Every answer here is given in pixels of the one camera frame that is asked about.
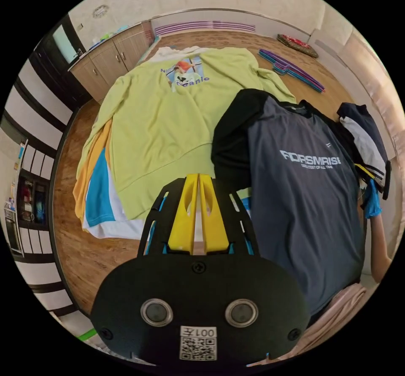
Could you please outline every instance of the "door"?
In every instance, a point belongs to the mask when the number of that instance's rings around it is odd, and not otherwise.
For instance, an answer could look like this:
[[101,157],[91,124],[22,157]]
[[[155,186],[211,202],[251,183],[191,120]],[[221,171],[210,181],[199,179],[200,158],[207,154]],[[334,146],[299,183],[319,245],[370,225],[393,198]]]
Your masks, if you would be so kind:
[[112,87],[120,76],[128,72],[113,42],[91,59],[109,87]]
[[83,84],[96,102],[104,99],[110,89],[89,58],[81,60],[75,65],[72,68],[72,74]]
[[75,110],[91,99],[68,69],[85,52],[69,15],[44,35],[30,62],[48,88],[70,109]]
[[128,71],[136,67],[145,51],[149,48],[148,39],[144,32],[134,34],[115,43]]

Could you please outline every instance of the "countertop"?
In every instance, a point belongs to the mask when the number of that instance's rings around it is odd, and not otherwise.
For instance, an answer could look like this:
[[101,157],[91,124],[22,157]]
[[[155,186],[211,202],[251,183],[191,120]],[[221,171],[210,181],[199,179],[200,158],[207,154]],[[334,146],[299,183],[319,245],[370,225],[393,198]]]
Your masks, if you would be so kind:
[[70,71],[78,62],[80,62],[86,55],[89,55],[93,50],[95,50],[97,47],[101,46],[101,44],[104,44],[106,41],[111,40],[113,37],[115,37],[118,34],[123,33],[124,31],[127,31],[129,29],[132,29],[135,26],[139,26],[140,24],[142,24],[143,22],[139,22],[139,23],[135,23],[132,26],[128,26],[122,30],[117,31],[116,33],[114,33],[111,37],[106,38],[103,41],[100,41],[99,43],[97,43],[96,45],[94,45],[93,47],[91,47],[89,50],[87,50],[84,54],[82,54],[79,59],[71,66],[69,67],[68,71]]

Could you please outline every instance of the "black and white garment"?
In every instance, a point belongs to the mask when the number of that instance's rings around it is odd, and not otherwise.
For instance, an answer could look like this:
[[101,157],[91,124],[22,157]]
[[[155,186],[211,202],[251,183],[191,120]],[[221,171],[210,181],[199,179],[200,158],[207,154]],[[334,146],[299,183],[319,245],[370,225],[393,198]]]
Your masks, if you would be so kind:
[[243,89],[217,125],[211,159],[218,179],[251,183],[260,255],[298,281],[313,322],[336,293],[359,281],[364,264],[351,156],[306,107]]
[[387,199],[391,163],[377,125],[366,105],[342,103],[337,114],[341,124],[353,135],[354,143],[364,161],[363,166],[375,176],[376,183],[383,189],[383,199]]

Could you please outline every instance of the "blue glove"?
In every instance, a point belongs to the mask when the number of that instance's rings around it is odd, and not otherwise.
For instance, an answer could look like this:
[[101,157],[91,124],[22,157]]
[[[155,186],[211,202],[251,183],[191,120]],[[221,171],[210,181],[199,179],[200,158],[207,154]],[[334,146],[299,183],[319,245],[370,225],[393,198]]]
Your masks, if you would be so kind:
[[383,210],[380,207],[380,198],[374,180],[370,180],[364,194],[364,216],[366,219],[378,216]]

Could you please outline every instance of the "cabinet door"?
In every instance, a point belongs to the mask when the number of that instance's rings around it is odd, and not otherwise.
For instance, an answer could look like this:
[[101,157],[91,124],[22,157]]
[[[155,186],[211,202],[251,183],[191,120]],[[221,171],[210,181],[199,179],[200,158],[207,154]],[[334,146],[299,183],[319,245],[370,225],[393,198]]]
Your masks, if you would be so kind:
[[96,102],[102,100],[110,89],[110,86],[88,57],[79,61],[71,69],[71,72]]
[[137,62],[149,48],[148,39],[143,31],[125,38],[124,40],[116,41],[115,45],[128,71],[135,68]]
[[128,72],[115,45],[98,54],[92,61],[109,87],[113,86],[120,76]]

